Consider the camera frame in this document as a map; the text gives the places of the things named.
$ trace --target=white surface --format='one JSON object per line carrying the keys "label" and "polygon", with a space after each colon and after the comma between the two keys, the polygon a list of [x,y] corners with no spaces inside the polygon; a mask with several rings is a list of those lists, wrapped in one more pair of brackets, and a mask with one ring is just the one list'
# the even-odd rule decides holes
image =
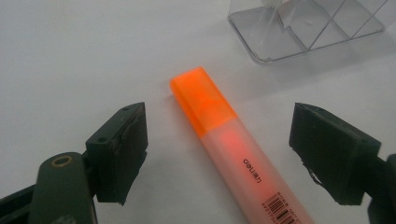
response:
{"label": "white surface", "polygon": [[45,159],[82,153],[118,109],[144,101],[148,157],[127,203],[100,223],[246,223],[182,114],[171,77],[202,65],[317,223],[368,223],[340,206],[289,148],[295,102],[321,106],[396,146],[396,27],[283,63],[254,63],[229,1],[0,2],[0,198],[35,183]]}

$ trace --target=clear plastic container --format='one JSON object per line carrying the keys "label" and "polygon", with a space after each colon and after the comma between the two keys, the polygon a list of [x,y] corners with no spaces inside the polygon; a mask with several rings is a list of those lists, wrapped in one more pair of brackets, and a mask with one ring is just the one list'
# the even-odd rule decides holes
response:
{"label": "clear plastic container", "polygon": [[269,63],[380,33],[396,0],[232,0],[229,20],[252,56]]}

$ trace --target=orange cap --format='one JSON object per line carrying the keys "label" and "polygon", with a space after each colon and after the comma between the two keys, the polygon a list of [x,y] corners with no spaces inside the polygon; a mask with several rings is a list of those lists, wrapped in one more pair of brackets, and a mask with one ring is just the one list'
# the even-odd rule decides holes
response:
{"label": "orange cap", "polygon": [[174,77],[170,86],[200,137],[226,121],[237,118],[236,113],[202,67]]}

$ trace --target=orange highlighter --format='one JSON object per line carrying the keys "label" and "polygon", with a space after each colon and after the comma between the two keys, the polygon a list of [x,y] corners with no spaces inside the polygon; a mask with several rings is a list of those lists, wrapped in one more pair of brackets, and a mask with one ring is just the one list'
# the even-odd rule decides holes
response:
{"label": "orange highlighter", "polygon": [[250,223],[314,223],[204,68],[170,87]]}

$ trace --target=barcode label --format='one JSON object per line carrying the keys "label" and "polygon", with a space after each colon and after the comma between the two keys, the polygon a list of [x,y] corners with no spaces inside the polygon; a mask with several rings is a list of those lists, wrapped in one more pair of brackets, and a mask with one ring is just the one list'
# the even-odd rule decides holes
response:
{"label": "barcode label", "polygon": [[265,211],[270,214],[274,223],[295,224],[297,223],[288,209],[288,203],[283,199],[280,193],[272,196],[262,204]]}

